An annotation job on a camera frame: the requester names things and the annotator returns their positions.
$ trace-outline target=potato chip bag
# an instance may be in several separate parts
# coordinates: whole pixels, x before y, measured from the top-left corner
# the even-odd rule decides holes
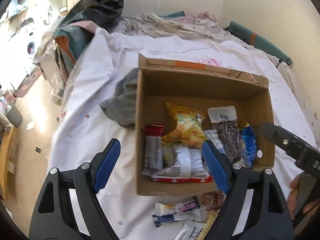
[[[201,126],[205,113],[169,102],[165,104],[175,129],[162,137],[162,143],[182,142],[184,145],[201,149],[206,140]]]

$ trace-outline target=box flap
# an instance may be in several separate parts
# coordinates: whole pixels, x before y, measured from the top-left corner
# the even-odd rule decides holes
[[[146,58],[142,54],[139,55],[139,68],[144,69],[166,69],[179,71],[182,69],[188,69],[189,72],[195,73],[209,73],[217,76],[228,77],[232,79],[243,80],[258,84],[264,88],[269,87],[269,80],[264,76],[259,76],[243,71],[232,70],[228,68],[218,67],[214,65],[206,65],[202,63],[187,62],[180,60],[170,59],[157,59],[157,58]]]

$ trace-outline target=finger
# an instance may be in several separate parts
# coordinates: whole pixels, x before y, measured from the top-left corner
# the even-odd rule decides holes
[[[298,175],[291,183],[290,188],[296,188],[299,186],[300,175]]]
[[[292,220],[294,220],[294,209],[297,206],[298,189],[294,188],[288,197],[287,204]]]
[[[318,201],[319,201],[319,199],[317,199],[317,200],[315,200],[315,201],[312,201],[312,202],[310,202],[309,204],[307,204],[307,205],[303,208],[302,213],[305,214],[305,213],[309,212],[309,211],[313,208],[313,206],[318,203]],[[320,203],[319,203],[317,206],[315,206],[315,207],[308,213],[308,215],[310,215],[310,216],[314,215],[314,214],[316,213],[316,211],[318,210],[318,207],[319,207],[319,206],[320,206]]]

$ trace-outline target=gray cloth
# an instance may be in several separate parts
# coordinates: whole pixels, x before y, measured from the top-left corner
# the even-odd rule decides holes
[[[115,96],[100,103],[108,118],[126,128],[133,128],[135,123],[138,71],[131,70],[117,84]]]

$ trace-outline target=snack wrapper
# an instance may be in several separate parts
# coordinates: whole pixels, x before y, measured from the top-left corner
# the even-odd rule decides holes
[[[185,221],[183,228],[174,240],[194,240],[204,227],[204,223]]]
[[[200,205],[197,198],[193,197],[191,200],[171,205],[156,203],[155,208],[157,216],[165,216],[197,209],[200,208]]]
[[[168,222],[176,222],[182,220],[201,221],[201,213],[199,208],[166,216],[152,215],[152,217],[157,228],[162,224]]]
[[[218,135],[229,160],[236,160],[243,167],[249,168],[251,162],[240,134],[235,107],[212,107],[208,109],[208,115],[211,123],[218,124]]]
[[[158,182],[211,182],[212,177],[204,169],[201,150],[174,143],[175,164],[152,175]]]
[[[161,136],[164,131],[164,124],[147,124],[146,150],[144,155],[143,175],[151,176],[163,168],[163,155]]]
[[[222,141],[219,138],[217,129],[204,130],[204,134],[208,140],[212,141],[214,146],[217,148],[218,152],[220,152],[222,154],[226,154],[226,152],[224,151],[224,148],[223,148]]]
[[[175,129],[162,137],[162,142],[182,142],[184,145],[201,149],[206,140],[201,123],[205,113],[166,102],[167,111]]]
[[[217,190],[203,195],[200,203],[202,209],[206,211],[216,211],[221,209],[224,202],[224,194],[222,190]]]
[[[240,134],[247,149],[247,156],[250,160],[250,166],[252,166],[257,155],[257,140],[254,129],[246,120],[239,124],[239,128]]]
[[[218,216],[217,212],[208,213],[207,221],[205,222],[204,227],[202,228],[201,232],[197,236],[196,240],[204,240],[210,228],[212,227],[214,221],[216,220],[217,216]]]

